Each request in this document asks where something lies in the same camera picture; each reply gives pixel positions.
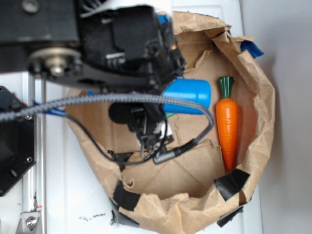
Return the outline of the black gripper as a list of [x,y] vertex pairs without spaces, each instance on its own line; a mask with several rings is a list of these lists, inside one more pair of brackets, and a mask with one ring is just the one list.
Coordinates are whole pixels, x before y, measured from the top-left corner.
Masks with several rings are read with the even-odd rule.
[[160,96],[182,75],[185,60],[172,21],[150,6],[123,7],[81,19],[83,90],[116,96],[110,119],[135,133],[142,151],[155,155],[167,140]]

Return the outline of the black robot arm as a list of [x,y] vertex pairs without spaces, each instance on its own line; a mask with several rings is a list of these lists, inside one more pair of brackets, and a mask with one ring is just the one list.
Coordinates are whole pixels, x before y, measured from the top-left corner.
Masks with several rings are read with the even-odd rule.
[[96,93],[161,95],[183,74],[173,21],[148,3],[3,0],[0,71]]

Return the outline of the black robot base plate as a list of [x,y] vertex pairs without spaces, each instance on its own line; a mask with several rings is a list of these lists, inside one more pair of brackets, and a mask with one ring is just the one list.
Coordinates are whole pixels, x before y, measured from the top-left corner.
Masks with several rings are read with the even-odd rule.
[[0,196],[35,164],[35,117],[0,124]]

